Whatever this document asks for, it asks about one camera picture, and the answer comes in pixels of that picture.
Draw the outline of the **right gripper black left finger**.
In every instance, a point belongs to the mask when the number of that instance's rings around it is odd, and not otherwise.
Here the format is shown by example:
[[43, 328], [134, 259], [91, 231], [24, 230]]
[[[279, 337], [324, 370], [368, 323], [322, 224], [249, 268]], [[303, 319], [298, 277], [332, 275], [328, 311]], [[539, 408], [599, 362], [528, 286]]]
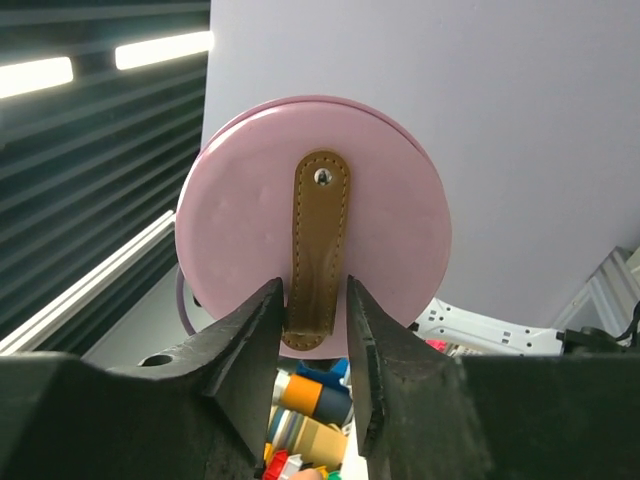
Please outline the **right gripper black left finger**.
[[66, 353], [1, 360], [5, 479], [252, 479], [284, 319], [280, 279], [132, 367]]

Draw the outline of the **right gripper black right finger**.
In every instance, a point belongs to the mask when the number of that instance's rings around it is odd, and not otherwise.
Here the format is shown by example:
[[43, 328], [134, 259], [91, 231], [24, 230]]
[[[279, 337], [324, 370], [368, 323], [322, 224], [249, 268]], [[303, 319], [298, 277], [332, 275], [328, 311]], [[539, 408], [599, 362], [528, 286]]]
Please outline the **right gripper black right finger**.
[[635, 479], [639, 350], [449, 357], [347, 283], [359, 453], [372, 479]]

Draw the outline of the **pink round lid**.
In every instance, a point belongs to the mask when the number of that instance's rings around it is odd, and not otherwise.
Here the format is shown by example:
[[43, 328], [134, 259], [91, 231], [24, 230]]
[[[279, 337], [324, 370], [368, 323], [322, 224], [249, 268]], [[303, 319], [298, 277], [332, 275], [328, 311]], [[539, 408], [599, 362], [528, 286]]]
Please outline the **pink round lid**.
[[415, 321], [445, 276], [452, 226], [438, 172], [406, 129], [312, 95], [258, 105], [211, 137], [182, 187], [175, 245], [214, 319], [281, 279], [280, 352], [315, 360], [347, 351], [349, 277], [396, 322]]

